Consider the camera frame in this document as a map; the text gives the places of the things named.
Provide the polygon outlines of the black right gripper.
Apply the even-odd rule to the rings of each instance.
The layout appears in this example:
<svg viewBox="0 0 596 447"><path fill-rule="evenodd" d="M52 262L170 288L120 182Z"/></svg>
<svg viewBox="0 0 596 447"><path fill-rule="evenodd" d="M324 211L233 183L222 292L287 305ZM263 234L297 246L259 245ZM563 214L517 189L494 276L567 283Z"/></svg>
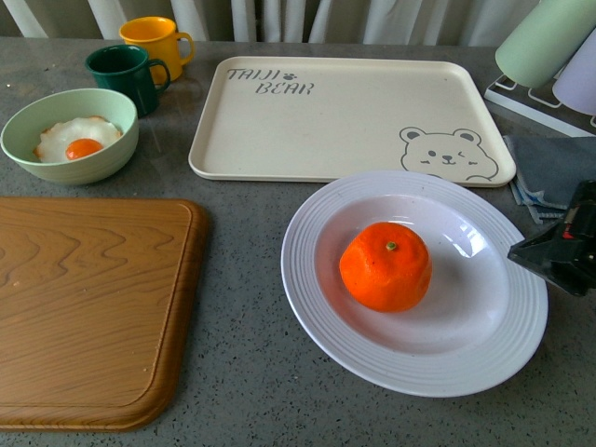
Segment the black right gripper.
<svg viewBox="0 0 596 447"><path fill-rule="evenodd" d="M595 181L578 185L563 223L516 243L508 258L574 296L594 289Z"/></svg>

